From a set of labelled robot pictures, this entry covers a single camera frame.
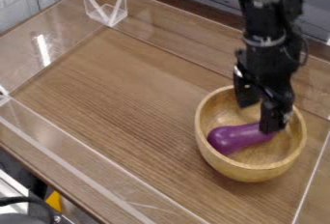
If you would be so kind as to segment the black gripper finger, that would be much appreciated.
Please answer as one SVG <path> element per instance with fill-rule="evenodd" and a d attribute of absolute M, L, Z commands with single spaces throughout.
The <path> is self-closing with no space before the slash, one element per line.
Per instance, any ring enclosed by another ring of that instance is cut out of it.
<path fill-rule="evenodd" d="M 268 134 L 284 129 L 291 113 L 291 99 L 262 99 L 259 130 Z"/>
<path fill-rule="evenodd" d="M 233 86 L 236 101 L 240 108 L 248 107 L 259 102 L 258 86 L 255 84 L 255 79 L 250 75 L 235 73 Z"/>

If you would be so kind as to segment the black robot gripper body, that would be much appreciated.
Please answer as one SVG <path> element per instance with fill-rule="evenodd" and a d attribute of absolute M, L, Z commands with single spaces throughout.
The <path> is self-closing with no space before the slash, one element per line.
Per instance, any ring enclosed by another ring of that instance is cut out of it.
<path fill-rule="evenodd" d="M 303 65 L 300 60 L 303 40 L 243 41 L 244 49 L 236 51 L 237 62 L 233 74 L 247 74 L 255 79 L 260 99 L 291 99 L 294 101 L 291 76 Z"/>

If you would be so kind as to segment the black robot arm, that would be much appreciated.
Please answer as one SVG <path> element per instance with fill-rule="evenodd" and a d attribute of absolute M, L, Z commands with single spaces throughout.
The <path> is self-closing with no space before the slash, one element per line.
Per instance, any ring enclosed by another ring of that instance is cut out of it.
<path fill-rule="evenodd" d="M 295 100 L 291 76 L 306 63 L 307 48 L 296 18 L 303 0 L 237 0 L 244 47 L 236 50 L 233 85 L 237 105 L 260 104 L 259 130 L 284 129 Z"/>

